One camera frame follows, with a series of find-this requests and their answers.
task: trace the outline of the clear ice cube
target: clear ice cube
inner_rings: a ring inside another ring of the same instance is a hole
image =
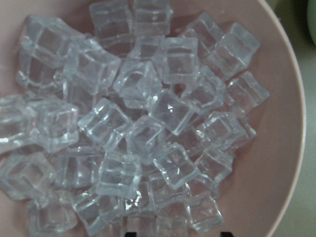
[[[184,201],[188,196],[188,190],[184,185],[177,190],[172,189],[166,184],[160,172],[148,175],[148,179],[157,209],[164,208],[174,202]]]
[[[154,150],[159,149],[165,136],[164,127],[149,116],[140,117],[128,133],[127,151],[141,157],[149,165],[154,160]]]
[[[96,192],[100,195],[133,199],[141,177],[142,166],[139,156],[107,153],[100,166]]]
[[[13,200],[45,196],[56,171],[41,152],[10,155],[0,167],[0,188]]]
[[[130,130],[132,120],[115,103],[102,98],[78,126],[92,141],[113,150]]]
[[[199,174],[183,146],[178,143],[174,143],[166,151],[162,151],[160,156],[154,159],[154,164],[161,171],[166,183],[174,190],[193,180]]]
[[[139,183],[136,196],[133,199],[124,199],[124,215],[137,212],[154,211],[154,197],[148,181]]]
[[[246,134],[233,112],[212,112],[197,127],[203,142],[213,149],[226,150]]]
[[[151,61],[126,60],[119,70],[113,89],[132,109],[148,109],[162,89]]]
[[[181,98],[195,106],[199,114],[205,114],[223,105],[225,88],[224,82],[208,66],[203,66],[197,75],[197,82],[188,86]]]
[[[60,18],[29,16],[21,46],[51,68],[61,68],[70,42],[83,39],[84,34],[72,29]]]
[[[207,175],[216,184],[219,184],[232,172],[233,158],[220,151],[207,149],[195,161],[198,169],[202,174]]]
[[[155,236],[155,215],[153,212],[142,212],[127,217],[126,229],[136,232],[137,237]]]
[[[47,197],[27,203],[29,214],[29,237],[61,237],[78,223],[68,194],[49,192]]]
[[[203,62],[219,78],[228,80],[249,66],[259,47],[260,42],[244,26],[233,23]]]
[[[33,99],[27,103],[38,113],[32,138],[49,153],[55,153],[79,139],[78,108],[54,96]]]
[[[25,49],[20,49],[16,81],[21,86],[39,94],[60,92],[63,86],[60,71],[61,68],[53,68]]]
[[[159,217],[156,219],[155,237],[188,237],[187,220]]]
[[[0,98],[0,154],[34,143],[30,134],[37,113],[26,106],[23,95]]]
[[[149,116],[161,122],[174,135],[179,135],[195,112],[194,107],[183,102],[176,94],[164,89],[157,96]]]
[[[214,45],[224,35],[222,29],[216,24],[213,17],[208,12],[203,12],[198,19],[190,23],[181,37],[196,37],[198,39],[197,54],[203,58],[211,53]]]
[[[55,185],[66,189],[88,187],[96,183],[104,153],[94,147],[70,149],[57,157]]]
[[[122,214],[121,200],[116,196],[98,195],[95,186],[74,196],[72,205],[89,236],[98,234]]]
[[[133,15],[127,0],[108,0],[90,5],[94,32],[100,44],[115,55],[126,55],[135,41]]]
[[[206,233],[224,223],[216,201],[209,192],[185,200],[189,223],[199,234]]]
[[[227,93],[231,98],[228,104],[237,117],[247,114],[270,95],[251,72],[245,72],[229,82]]]
[[[105,51],[95,40],[73,42],[63,75],[91,95],[107,90],[117,74],[121,59]]]
[[[134,32],[137,36],[160,36],[170,33],[173,10],[169,0],[134,0]]]
[[[166,38],[163,48],[163,82],[194,83],[199,69],[197,38]]]

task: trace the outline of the transparent cube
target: transparent cube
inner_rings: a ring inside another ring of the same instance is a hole
[[[89,236],[101,232],[122,213],[121,200],[116,196],[98,195],[95,186],[74,196],[72,205]]]
[[[35,128],[37,113],[23,95],[0,98],[0,154],[34,143],[30,133]]]
[[[233,79],[227,86],[232,111],[241,117],[265,101],[270,93],[259,84],[251,72]]]
[[[222,80],[245,70],[260,47],[260,42],[241,24],[234,23],[203,60]]]
[[[166,184],[160,172],[148,175],[148,179],[157,209],[164,208],[174,202],[181,202],[188,196],[188,190],[185,186],[181,186],[177,190],[172,189]]]
[[[63,86],[63,100],[78,107],[79,117],[88,114],[101,99],[101,94],[91,95],[81,86],[65,82]]]
[[[232,172],[233,158],[220,151],[207,149],[195,161],[202,174],[210,177],[216,184],[219,184]]]
[[[67,189],[88,187],[96,183],[104,153],[94,147],[67,150],[57,157],[55,185]]]
[[[151,61],[127,60],[120,68],[113,89],[127,107],[148,109],[160,93],[162,84]]]
[[[41,152],[10,155],[0,167],[0,188],[13,200],[45,196],[56,172]]]
[[[79,139],[78,108],[56,97],[34,99],[28,106],[38,113],[33,140],[49,153],[55,153]]]
[[[158,95],[149,116],[162,123],[174,135],[179,135],[194,112],[194,107],[183,102],[173,92],[164,89]]]
[[[64,192],[27,203],[30,237],[59,237],[77,225],[77,217]]]
[[[78,126],[92,141],[113,150],[129,131],[132,120],[115,103],[102,98]]]
[[[155,215],[152,212],[132,214],[127,217],[126,229],[136,232],[137,237],[155,236]]]
[[[161,155],[154,159],[154,164],[161,171],[166,183],[174,190],[199,174],[183,146],[178,143],[172,144],[166,151],[161,152]]]
[[[188,237],[187,220],[181,218],[157,218],[156,237]]]
[[[115,55],[127,54],[132,49],[135,41],[133,16],[127,0],[93,3],[90,5],[90,15],[94,33],[102,47]]]
[[[140,179],[142,166],[139,156],[107,153],[99,170],[96,192],[100,195],[115,195],[133,199]]]
[[[62,90],[60,68],[46,65],[25,49],[19,52],[19,66],[16,81],[21,86],[40,94],[54,94]]]
[[[154,160],[154,150],[159,149],[165,136],[164,127],[149,116],[140,117],[128,133],[127,151],[141,157],[143,164]]]
[[[215,165],[214,169],[220,167],[220,165],[218,163],[215,163],[213,160],[211,162],[213,162],[212,164]],[[200,195],[203,192],[210,192],[212,198],[215,200],[220,197],[217,191],[218,183],[216,183],[211,177],[203,173],[195,177],[194,180],[187,182],[186,187],[189,190],[190,197]]]
[[[107,90],[117,74],[121,59],[105,51],[95,40],[73,42],[63,75],[91,95]]]
[[[137,36],[170,34],[173,10],[169,0],[135,0],[133,3]]]
[[[197,54],[203,58],[211,53],[215,43],[224,36],[224,32],[208,12],[203,12],[198,19],[186,27],[180,36],[197,38]]]
[[[167,142],[182,145],[188,157],[192,157],[204,149],[203,142],[193,126],[186,128],[178,136],[171,135]]]
[[[200,114],[219,108],[224,103],[224,82],[208,66],[201,67],[197,82],[181,94],[181,98],[196,107]]]
[[[199,69],[197,38],[166,38],[163,47],[163,82],[194,83]]]
[[[226,150],[246,134],[233,112],[212,112],[204,123],[197,127],[203,142],[213,149]]]
[[[124,215],[144,211],[154,211],[154,197],[149,183],[147,181],[140,182],[138,189],[136,190],[136,196],[133,199],[124,199],[124,205]]]
[[[184,205],[191,227],[199,234],[206,233],[224,223],[216,201],[209,192],[188,198]]]
[[[123,217],[117,217],[106,225],[97,235],[93,237],[124,237]]]
[[[72,29],[60,18],[29,16],[21,46],[51,68],[61,68],[70,42],[83,39],[84,34]]]

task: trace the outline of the acrylic ice cube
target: acrylic ice cube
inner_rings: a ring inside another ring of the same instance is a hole
[[[45,196],[56,171],[41,152],[10,155],[0,167],[0,188],[13,200]]]

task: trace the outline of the pink bowl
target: pink bowl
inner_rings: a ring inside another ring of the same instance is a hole
[[[263,0],[171,0],[178,33],[199,13],[208,11],[225,27],[239,21],[262,43],[249,70],[271,93],[249,114],[257,139],[237,152],[232,174],[221,185],[218,205],[225,224],[202,236],[271,236],[292,196],[305,141],[305,101],[302,80],[290,42]],[[22,91],[15,83],[19,36],[29,14],[58,16],[82,32],[91,32],[89,0],[0,0],[0,96]],[[27,236],[24,202],[0,192],[1,236]],[[81,226],[68,237],[84,237]]]

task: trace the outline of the pile of ice cubes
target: pile of ice cubes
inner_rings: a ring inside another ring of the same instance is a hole
[[[17,74],[28,91],[0,98],[0,187],[31,199],[29,236],[62,236],[77,217],[90,237],[222,225],[218,187],[256,136],[247,113],[269,96],[245,71],[260,43],[206,12],[166,38],[169,0],[90,13],[95,36],[30,16]]]

